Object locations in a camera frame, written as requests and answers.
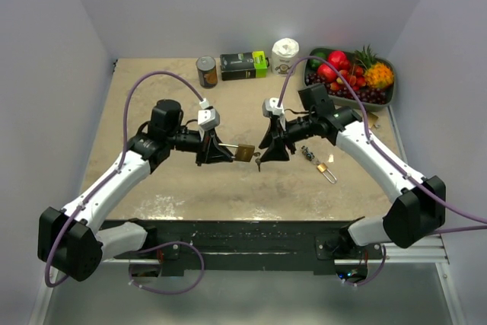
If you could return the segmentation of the large brass padlock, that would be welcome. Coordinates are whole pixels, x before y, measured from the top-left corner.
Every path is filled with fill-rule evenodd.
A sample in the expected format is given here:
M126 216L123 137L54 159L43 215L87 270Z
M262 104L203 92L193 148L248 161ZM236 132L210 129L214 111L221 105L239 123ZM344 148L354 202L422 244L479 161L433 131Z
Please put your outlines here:
M225 144L219 143L221 147L225 148L233 148L234 149L234 160L239 162L250 162L252 157L254 156L255 146L254 145L232 145L232 144Z

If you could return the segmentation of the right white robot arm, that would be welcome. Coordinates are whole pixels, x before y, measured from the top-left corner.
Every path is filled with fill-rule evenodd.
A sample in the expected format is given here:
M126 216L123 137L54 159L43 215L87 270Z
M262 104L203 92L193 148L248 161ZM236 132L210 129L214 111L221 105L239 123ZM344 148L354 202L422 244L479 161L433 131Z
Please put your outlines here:
M446 186L436 176L425 178L398 158L369 130L368 124L350 107L335 107L321 84L299 90L305 114L292 121L278 99L263 102L269 128L259 147L261 162L289 161L296 143L319 136L354 158L384 191L392 206L383 217L358 218L340 228L325 243L334 254L357 258L369 244L392 242L408 248L434 233L445 223Z

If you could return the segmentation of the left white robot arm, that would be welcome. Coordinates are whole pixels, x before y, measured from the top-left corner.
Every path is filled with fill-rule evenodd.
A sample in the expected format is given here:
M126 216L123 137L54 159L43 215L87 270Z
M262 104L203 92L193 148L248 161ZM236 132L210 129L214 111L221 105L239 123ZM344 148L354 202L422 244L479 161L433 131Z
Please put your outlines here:
M173 150L195 154L199 166L234 160L216 134L220 123L217 110L205 101L200 107L198 128L191 130L182 124L179 102L159 100L150 120L140 125L107 172L62 209L49 207L42 213L37 255L46 264L45 281L49 287L55 286L51 268L81 282L104 260L129 252L141 258L156 253L157 230L139 219L111 229L101 226L119 202Z

